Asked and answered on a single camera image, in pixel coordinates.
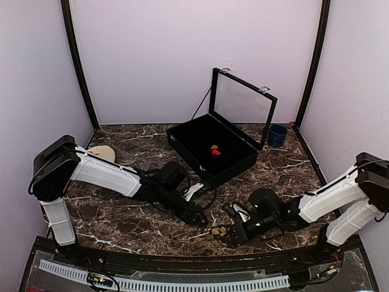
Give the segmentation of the tan brown argyle sock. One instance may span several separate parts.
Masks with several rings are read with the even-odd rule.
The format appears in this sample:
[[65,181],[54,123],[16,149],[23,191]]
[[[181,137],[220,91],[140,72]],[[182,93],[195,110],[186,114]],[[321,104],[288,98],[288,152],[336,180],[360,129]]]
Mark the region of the tan brown argyle sock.
[[228,228],[226,226],[214,226],[211,228],[210,233],[215,238],[221,238],[226,235]]

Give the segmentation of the red orange argyle sock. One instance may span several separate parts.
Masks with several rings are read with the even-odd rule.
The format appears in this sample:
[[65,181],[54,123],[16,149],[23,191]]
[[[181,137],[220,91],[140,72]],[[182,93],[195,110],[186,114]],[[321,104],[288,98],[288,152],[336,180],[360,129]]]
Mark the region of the red orange argyle sock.
[[219,151],[219,147],[217,145],[212,145],[210,147],[210,153],[214,158],[220,157],[221,152]]

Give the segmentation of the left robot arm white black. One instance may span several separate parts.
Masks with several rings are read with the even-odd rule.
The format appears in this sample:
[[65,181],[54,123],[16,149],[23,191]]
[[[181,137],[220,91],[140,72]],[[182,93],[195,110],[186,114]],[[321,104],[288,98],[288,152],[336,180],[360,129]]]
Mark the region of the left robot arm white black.
[[64,201],[71,181],[93,184],[137,201],[159,203],[184,223],[205,226],[205,209],[191,200],[204,185],[196,184],[183,193],[178,187],[186,178],[186,169],[177,162],[149,171],[125,167],[85,150],[72,136],[64,135],[34,158],[28,193],[40,202],[56,243],[63,247],[63,257],[73,265],[81,265],[86,253],[76,244]]

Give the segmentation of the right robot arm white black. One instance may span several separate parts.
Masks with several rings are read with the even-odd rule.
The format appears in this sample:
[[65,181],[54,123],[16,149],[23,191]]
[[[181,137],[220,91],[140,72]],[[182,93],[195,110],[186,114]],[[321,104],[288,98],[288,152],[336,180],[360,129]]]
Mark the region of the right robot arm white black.
[[371,220],[382,221],[388,214],[388,161],[360,153],[356,163],[325,186],[294,197],[288,202],[271,189],[257,189],[249,197],[255,215],[227,227],[221,241],[237,246],[278,228],[293,232],[316,222],[322,216],[348,206],[321,232],[322,241],[310,251],[316,264],[325,263],[334,253]]

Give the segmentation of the black display case box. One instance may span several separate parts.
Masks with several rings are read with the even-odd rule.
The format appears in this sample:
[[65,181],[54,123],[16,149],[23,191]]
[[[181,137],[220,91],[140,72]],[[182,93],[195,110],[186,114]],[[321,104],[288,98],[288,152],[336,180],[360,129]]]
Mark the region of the black display case box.
[[[207,113],[167,131],[168,143],[215,189],[256,164],[278,99],[227,70],[213,68]],[[210,147],[217,145],[220,157]]]

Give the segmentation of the blue mug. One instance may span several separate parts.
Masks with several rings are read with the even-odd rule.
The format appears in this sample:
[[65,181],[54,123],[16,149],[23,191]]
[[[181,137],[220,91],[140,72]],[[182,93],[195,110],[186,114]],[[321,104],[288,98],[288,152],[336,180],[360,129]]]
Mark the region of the blue mug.
[[271,147],[280,148],[283,146],[287,136],[287,128],[283,125],[273,124],[269,128],[267,143]]

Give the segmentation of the beige round plate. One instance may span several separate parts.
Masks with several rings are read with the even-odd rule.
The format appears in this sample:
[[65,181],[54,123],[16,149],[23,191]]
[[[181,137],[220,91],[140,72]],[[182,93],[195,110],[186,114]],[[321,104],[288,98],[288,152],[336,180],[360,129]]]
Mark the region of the beige round plate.
[[87,149],[92,155],[98,156],[109,162],[115,162],[115,151],[108,145],[98,145]]

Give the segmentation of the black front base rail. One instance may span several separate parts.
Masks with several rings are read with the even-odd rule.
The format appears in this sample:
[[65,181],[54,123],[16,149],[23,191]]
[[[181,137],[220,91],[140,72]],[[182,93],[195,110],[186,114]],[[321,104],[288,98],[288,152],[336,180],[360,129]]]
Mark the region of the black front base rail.
[[288,276],[290,287],[270,291],[377,291],[367,254],[358,236],[334,255],[312,259],[315,248],[221,257],[167,257],[81,247],[83,260],[71,264],[53,240],[37,237],[20,284],[21,291],[97,291],[38,268],[48,260],[113,277],[156,282],[234,282]]

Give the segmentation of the right black frame post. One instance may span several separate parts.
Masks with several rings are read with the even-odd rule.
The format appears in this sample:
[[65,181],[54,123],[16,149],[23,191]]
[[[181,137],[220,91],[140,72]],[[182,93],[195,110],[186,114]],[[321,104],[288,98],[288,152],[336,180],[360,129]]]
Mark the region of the right black frame post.
[[317,75],[317,71],[318,71],[318,67],[322,55],[322,49],[325,42],[325,35],[326,35],[326,30],[328,25],[330,6],[331,6],[330,0],[322,1],[320,17],[318,22],[317,36],[315,39],[314,50],[312,53],[311,65],[309,67],[305,88],[303,91],[297,116],[294,122],[294,126],[297,129],[297,131],[299,131],[302,126],[303,119],[306,114],[306,110],[308,108],[309,99],[311,97],[312,90],[314,87],[314,82],[315,82],[315,78]]

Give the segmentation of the black frame post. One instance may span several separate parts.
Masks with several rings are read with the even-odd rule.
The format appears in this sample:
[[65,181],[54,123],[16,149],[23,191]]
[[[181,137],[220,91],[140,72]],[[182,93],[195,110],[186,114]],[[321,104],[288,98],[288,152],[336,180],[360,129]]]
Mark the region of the black frame post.
[[309,99],[311,97],[312,90],[314,87],[314,82],[315,82],[315,78],[317,75],[317,71],[318,71],[318,67],[322,55],[322,49],[325,42],[325,35],[326,35],[326,30],[328,25],[330,6],[331,6],[330,0],[322,1],[320,17],[318,22],[317,36],[315,39],[314,50],[312,53],[311,65],[309,67],[305,88],[303,91],[297,116],[294,122],[294,126],[297,129],[297,131],[299,131],[302,126],[303,119],[306,114],[306,110],[308,108]]
[[100,127],[97,115],[95,113],[94,106],[92,104],[91,95],[89,93],[86,77],[81,63],[81,57],[78,50],[78,44],[76,40],[75,27],[71,13],[71,2],[69,0],[61,0],[61,10],[63,14],[63,21],[67,36],[67,42],[71,53],[73,67],[75,70],[76,78],[80,88],[81,96],[83,98],[86,111],[91,122],[94,131],[97,131]]

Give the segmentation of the left black frame post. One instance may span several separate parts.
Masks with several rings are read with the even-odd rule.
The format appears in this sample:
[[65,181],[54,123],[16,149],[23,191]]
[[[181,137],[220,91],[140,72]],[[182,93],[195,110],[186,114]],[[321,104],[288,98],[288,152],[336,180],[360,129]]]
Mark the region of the left black frame post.
[[63,21],[67,36],[67,42],[71,53],[73,67],[75,70],[76,78],[80,88],[81,96],[83,98],[86,111],[91,122],[94,131],[97,131],[100,127],[97,115],[95,113],[94,106],[92,104],[91,95],[89,93],[86,77],[81,63],[81,57],[78,50],[78,44],[76,40],[75,27],[71,13],[71,2],[69,0],[61,0],[61,10],[63,14]]

